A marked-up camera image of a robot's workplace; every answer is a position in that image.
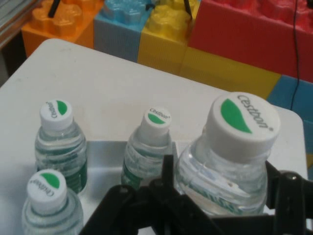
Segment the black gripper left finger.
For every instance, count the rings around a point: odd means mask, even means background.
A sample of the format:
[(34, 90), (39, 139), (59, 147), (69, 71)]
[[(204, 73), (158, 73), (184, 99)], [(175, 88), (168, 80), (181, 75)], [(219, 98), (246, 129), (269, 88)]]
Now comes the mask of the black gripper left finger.
[(137, 235), (151, 228), (156, 235), (208, 235), (206, 216), (174, 189), (174, 159), (166, 155), (161, 176), (135, 190), (111, 187), (80, 232), (82, 235)]

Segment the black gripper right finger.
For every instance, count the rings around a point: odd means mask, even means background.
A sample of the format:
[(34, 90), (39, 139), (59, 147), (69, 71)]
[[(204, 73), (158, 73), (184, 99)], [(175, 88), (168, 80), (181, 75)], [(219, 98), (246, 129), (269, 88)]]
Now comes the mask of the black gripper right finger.
[(311, 235), (307, 219), (313, 218), (313, 183), (293, 171), (279, 171), (266, 162), (266, 206), (274, 209), (274, 235)]

